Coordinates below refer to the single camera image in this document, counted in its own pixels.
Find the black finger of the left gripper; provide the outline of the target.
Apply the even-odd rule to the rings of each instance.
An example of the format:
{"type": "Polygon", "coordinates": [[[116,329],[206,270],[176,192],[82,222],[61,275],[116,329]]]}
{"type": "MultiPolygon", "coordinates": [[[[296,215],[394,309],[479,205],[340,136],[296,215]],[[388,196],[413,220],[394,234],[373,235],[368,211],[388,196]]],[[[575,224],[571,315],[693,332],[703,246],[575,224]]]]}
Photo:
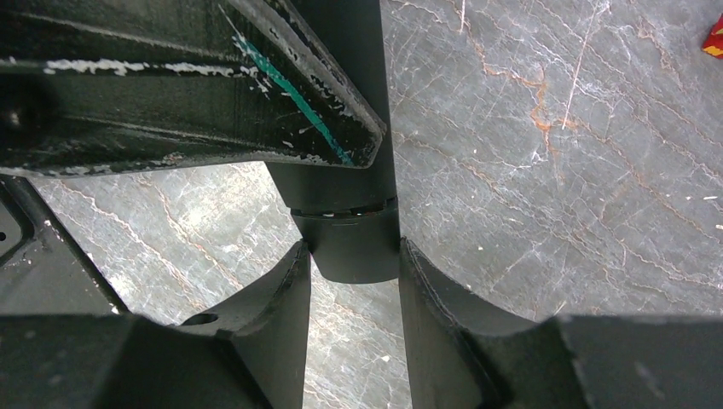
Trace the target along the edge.
{"type": "Polygon", "coordinates": [[[4,1],[1,171],[366,168],[380,33],[376,1],[4,1]]]}

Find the black remote battery cover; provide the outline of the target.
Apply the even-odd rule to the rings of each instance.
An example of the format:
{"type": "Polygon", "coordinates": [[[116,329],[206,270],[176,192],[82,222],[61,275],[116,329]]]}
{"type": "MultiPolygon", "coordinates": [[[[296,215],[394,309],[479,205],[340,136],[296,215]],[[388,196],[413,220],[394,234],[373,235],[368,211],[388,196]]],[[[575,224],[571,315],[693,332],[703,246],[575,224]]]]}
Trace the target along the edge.
{"type": "Polygon", "coordinates": [[[325,279],[367,285],[399,275],[400,222],[396,197],[344,211],[291,211],[325,279]]]}

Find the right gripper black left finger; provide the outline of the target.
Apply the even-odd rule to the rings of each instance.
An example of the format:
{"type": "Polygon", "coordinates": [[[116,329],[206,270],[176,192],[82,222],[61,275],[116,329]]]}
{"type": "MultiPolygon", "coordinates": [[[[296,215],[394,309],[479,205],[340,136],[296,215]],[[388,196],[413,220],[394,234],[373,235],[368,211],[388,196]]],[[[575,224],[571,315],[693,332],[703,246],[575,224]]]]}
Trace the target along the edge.
{"type": "Polygon", "coordinates": [[[300,240],[266,274],[180,329],[230,345],[272,408],[300,408],[310,295],[310,253],[300,240]]]}

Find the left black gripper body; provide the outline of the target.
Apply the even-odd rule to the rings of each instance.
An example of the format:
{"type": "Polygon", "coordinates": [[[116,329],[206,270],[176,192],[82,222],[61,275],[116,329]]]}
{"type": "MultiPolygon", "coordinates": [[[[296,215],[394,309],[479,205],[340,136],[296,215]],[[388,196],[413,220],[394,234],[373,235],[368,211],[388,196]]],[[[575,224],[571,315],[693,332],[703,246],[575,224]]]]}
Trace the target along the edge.
{"type": "Polygon", "coordinates": [[[123,314],[127,307],[36,188],[1,177],[1,314],[123,314]]]}

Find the red owl toy block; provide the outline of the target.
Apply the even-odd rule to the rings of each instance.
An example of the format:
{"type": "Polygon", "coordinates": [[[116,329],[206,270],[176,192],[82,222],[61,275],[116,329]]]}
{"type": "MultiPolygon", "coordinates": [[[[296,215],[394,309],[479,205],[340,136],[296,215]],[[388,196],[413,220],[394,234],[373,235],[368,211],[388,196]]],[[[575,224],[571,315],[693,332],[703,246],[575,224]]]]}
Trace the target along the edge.
{"type": "Polygon", "coordinates": [[[715,57],[716,59],[722,59],[723,55],[723,16],[712,25],[708,36],[703,41],[701,50],[707,54],[715,57]]]}

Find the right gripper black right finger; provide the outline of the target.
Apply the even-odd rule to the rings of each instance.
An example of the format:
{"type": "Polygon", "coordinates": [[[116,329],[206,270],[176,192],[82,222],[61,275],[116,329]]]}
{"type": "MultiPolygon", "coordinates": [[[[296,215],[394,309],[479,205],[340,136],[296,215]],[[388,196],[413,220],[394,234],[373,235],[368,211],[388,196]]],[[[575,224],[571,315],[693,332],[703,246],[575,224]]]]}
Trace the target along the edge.
{"type": "Polygon", "coordinates": [[[400,244],[399,295],[415,408],[557,408],[548,331],[487,302],[400,244]]]}

